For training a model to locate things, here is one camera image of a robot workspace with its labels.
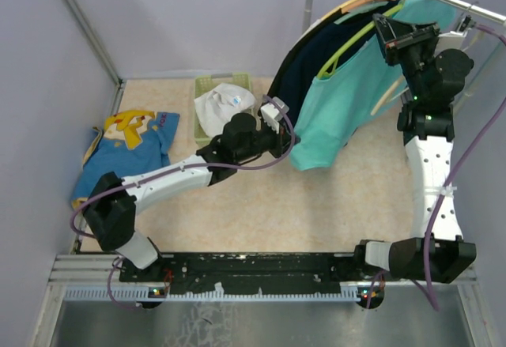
white wall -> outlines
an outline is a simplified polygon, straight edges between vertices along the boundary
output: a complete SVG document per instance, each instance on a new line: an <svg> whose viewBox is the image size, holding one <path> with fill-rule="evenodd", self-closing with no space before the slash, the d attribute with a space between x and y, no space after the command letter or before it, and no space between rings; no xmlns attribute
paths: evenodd
<svg viewBox="0 0 506 347"><path fill-rule="evenodd" d="M478 0L480 6L506 14L506 0ZM470 50L476 63L481 64L497 45L493 38ZM455 157L459 157L474 136L490 119L506 96L506 59L503 57L471 97L455 120ZM500 326L503 343L506 329L501 321L506 319L506 114L481 140L475 152L463 165L457 176L458 187L455 206L464 238L476 243L478 248L477 271L479 281Z"/></svg>
<svg viewBox="0 0 506 347"><path fill-rule="evenodd" d="M304 0L78 1L126 78L274 75L301 34L304 10ZM314 14L344 1L315 0Z"/></svg>
<svg viewBox="0 0 506 347"><path fill-rule="evenodd" d="M0 344L28 343L114 85L62 0L0 0Z"/></svg>

gray floor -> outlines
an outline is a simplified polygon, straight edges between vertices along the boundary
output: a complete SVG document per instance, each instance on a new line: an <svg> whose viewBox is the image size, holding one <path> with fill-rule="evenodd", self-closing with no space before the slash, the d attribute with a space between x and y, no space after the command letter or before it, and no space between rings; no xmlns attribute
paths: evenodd
<svg viewBox="0 0 506 347"><path fill-rule="evenodd" d="M471 346L455 286L438 287L436 313L414 287L390 287L377 310L356 304L167 303L128 311L107 302L65 303L52 345Z"/></svg>

folded clothes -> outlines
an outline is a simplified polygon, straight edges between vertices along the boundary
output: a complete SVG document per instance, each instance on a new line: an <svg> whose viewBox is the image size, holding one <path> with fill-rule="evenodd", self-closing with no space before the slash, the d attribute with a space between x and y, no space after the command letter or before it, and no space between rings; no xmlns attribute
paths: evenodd
<svg viewBox="0 0 506 347"><path fill-rule="evenodd" d="M120 112L106 119L83 160L81 177L72 193L76 208L91 194L102 175L140 175L170 164L170 148L179 114L144 110Z"/></svg>
<svg viewBox="0 0 506 347"><path fill-rule="evenodd" d="M210 138L223 133L223 126L237 113L255 106L255 97L245 88L221 83L195 98L200 126Z"/></svg>

cartoon character graphic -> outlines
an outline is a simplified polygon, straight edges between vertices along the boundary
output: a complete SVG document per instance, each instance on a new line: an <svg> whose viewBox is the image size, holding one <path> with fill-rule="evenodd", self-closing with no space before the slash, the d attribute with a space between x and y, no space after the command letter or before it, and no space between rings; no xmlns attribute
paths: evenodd
<svg viewBox="0 0 506 347"><path fill-rule="evenodd" d="M154 111L129 110L110 116L105 121L104 138L124 141L129 150L142 143L142 134L148 130L148 123L156 119Z"/></svg>

white cloth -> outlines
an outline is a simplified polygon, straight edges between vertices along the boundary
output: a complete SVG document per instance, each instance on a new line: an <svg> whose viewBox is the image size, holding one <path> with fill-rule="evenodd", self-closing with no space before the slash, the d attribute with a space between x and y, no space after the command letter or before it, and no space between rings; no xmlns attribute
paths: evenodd
<svg viewBox="0 0 506 347"><path fill-rule="evenodd" d="M242 111L255 106L255 97L245 88L221 83L210 92L195 98L195 112L210 138L223 133L223 126Z"/></svg>

